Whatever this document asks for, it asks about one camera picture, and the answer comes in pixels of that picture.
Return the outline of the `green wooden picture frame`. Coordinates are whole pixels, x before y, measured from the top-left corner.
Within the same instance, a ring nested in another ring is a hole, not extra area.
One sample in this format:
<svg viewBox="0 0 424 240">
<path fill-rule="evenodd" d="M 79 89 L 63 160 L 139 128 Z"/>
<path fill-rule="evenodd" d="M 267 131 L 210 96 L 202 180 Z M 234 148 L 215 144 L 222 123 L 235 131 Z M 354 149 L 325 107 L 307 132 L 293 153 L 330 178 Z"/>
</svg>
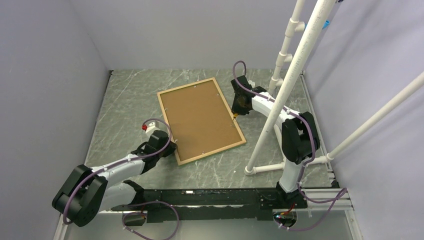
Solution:
<svg viewBox="0 0 424 240">
<path fill-rule="evenodd" d="M 214 77 L 159 91 L 157 97 L 177 145 L 178 165 L 247 142 Z"/>
</svg>

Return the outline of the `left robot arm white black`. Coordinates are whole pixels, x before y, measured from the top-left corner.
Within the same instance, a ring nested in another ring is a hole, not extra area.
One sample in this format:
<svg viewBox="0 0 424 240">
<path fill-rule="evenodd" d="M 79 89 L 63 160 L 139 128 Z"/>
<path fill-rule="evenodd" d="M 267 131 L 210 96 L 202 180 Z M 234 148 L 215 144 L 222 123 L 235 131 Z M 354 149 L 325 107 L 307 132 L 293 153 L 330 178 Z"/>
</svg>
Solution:
<svg viewBox="0 0 424 240">
<path fill-rule="evenodd" d="M 120 160 L 97 167 L 75 167 L 51 205 L 64 216 L 66 224 L 78 227 L 87 225 L 99 212 L 117 206 L 137 210 L 144 203 L 145 190 L 130 178 L 148 172 L 176 149 L 177 144 L 167 132 L 154 130 L 148 141 Z"/>
</svg>

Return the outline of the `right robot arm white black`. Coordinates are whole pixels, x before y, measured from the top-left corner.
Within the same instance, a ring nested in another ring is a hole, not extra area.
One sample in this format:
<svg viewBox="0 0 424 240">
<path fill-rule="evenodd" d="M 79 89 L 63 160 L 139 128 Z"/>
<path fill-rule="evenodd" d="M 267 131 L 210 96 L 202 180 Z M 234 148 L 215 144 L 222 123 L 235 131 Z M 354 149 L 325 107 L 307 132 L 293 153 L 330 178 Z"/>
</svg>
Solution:
<svg viewBox="0 0 424 240">
<path fill-rule="evenodd" d="M 244 116 L 256 111 L 268 117 L 274 106 L 275 98 L 263 87 L 252 87 L 245 75 L 231 80 L 234 100 L 231 112 L 234 117 Z M 274 126 L 281 136 L 278 138 L 285 157 L 282 177 L 278 185 L 282 188 L 275 194 L 276 203 L 287 208 L 295 201 L 293 192 L 298 190 L 300 175 L 308 165 L 322 163 L 315 159 L 321 147 L 313 115 L 298 112 L 286 106 L 278 114 Z"/>
</svg>

